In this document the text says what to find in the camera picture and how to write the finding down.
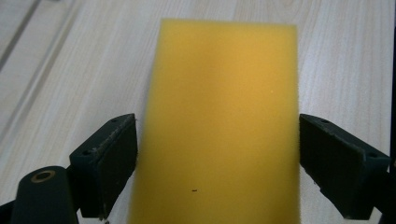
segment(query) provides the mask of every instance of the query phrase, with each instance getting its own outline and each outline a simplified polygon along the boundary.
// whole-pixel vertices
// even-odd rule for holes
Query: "light wood surface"
[[[389,152],[392,0],[38,0],[21,26],[34,3],[0,0],[0,58],[22,27],[0,71],[0,204],[34,169],[67,166],[108,119],[136,113],[140,136],[161,18],[296,24],[300,112]],[[126,223],[132,182],[111,223]],[[303,169],[301,210],[304,224],[379,220],[343,220]]]

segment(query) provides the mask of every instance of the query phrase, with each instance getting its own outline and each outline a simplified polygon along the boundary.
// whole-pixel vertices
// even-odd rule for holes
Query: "yellow sponge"
[[[164,20],[129,221],[296,224],[294,26]]]

